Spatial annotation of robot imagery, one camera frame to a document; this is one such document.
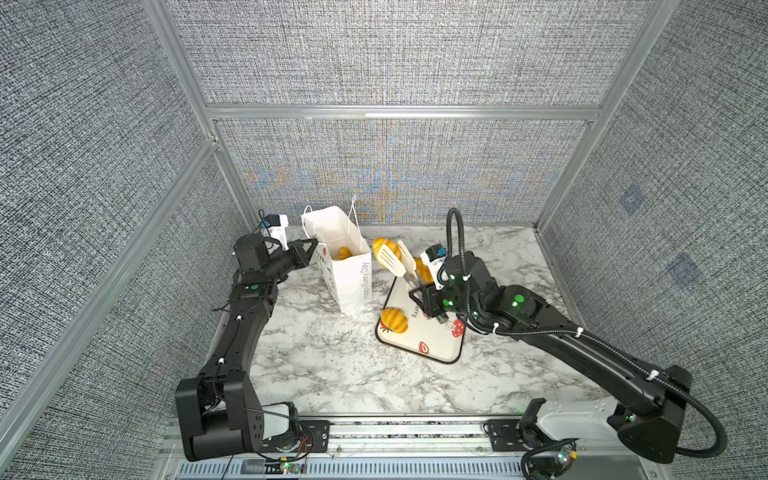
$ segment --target red wire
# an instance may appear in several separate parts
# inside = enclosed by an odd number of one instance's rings
[[[304,440],[301,441],[301,445],[299,445],[299,453],[297,453],[298,456],[301,456],[301,448],[306,446],[306,441],[309,439],[310,437],[307,436],[307,437],[304,437]],[[306,450],[309,453],[310,447],[306,446]],[[310,456],[307,455],[306,457],[304,457],[304,465],[301,467],[302,473],[306,472],[306,464],[309,462],[310,462]]]

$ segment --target white marble surface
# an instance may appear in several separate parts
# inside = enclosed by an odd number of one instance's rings
[[[415,255],[445,244],[443,227],[361,230],[369,243],[377,237],[403,240]],[[289,239],[299,235],[300,229],[290,229]],[[530,228],[468,227],[465,239],[467,250],[486,262],[500,285],[525,286],[564,311]],[[536,397],[601,396],[595,383],[560,360],[498,336],[467,330],[453,365],[381,344],[373,330],[394,276],[373,263],[373,301],[353,315],[339,313],[314,262],[280,285],[251,369],[263,404],[293,401],[303,413],[521,413]]]

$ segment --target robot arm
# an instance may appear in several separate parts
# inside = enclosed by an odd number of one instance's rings
[[[263,407],[248,375],[253,352],[272,315],[277,284],[309,265],[317,240],[294,240],[271,254],[268,243],[283,244],[260,233],[238,239],[234,253],[240,268],[233,278],[227,326],[200,373],[181,380],[176,389],[184,454],[192,462],[257,452],[264,437]],[[227,407],[212,411],[222,397]]]
[[[454,257],[452,215],[459,234],[459,255]],[[561,406],[551,412],[542,408],[543,399],[536,399],[524,416],[528,421],[518,426],[523,443],[536,448],[555,440],[583,438],[601,429],[600,438],[605,438],[606,431],[614,431],[614,438],[630,450],[657,463],[672,462],[675,453],[706,458],[725,450],[725,430],[690,396],[693,379],[687,370],[679,366],[664,369],[636,359],[574,325],[538,294],[519,285],[499,286],[485,263],[471,251],[464,251],[461,214],[456,209],[449,212],[448,235],[447,251],[435,245],[425,252],[427,264],[443,264],[435,276],[435,283],[442,285],[438,288],[430,283],[410,292],[427,316],[435,318],[453,312],[478,333],[520,339],[584,373],[615,398],[610,411],[604,414],[600,408],[605,410],[613,399],[601,402],[597,411],[594,407],[591,412],[583,411],[581,424],[578,406],[570,411]],[[711,448],[677,447],[687,404],[702,412],[713,426],[717,440]]]

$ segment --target gray textured backdrop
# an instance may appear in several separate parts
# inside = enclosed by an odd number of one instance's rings
[[[169,0],[209,101],[598,104],[651,0]]]
[[[224,140],[253,202],[299,219],[349,206],[360,221],[533,223],[583,121],[228,120]]]
[[[587,325],[694,375],[730,433],[680,480],[765,478],[768,3],[684,0],[545,240]],[[682,445],[713,436],[687,413]]]
[[[202,365],[245,234],[208,162],[8,467],[4,480],[144,480],[176,415],[179,379]]]
[[[203,135],[140,2],[0,15],[0,415]]]

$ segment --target paper bag handle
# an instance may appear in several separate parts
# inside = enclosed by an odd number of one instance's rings
[[[357,233],[358,233],[358,235],[360,235],[360,245],[357,248],[362,250],[362,243],[363,243],[364,240],[362,239],[362,232],[360,232],[360,222],[357,221],[357,209],[355,208],[355,200],[357,200],[357,195],[354,195],[352,197],[352,204],[349,205],[349,213],[346,216],[349,217],[349,215],[352,215],[352,213],[355,214],[355,225],[357,226]],[[348,224],[346,226],[346,232],[349,233],[349,225]]]
[[[304,225],[304,214],[306,213],[306,209],[310,209],[310,212],[313,212],[312,205],[307,205],[304,207],[304,213],[301,214],[301,227],[304,229],[304,235],[306,235],[307,238],[310,238],[310,235],[306,232],[306,226]]]

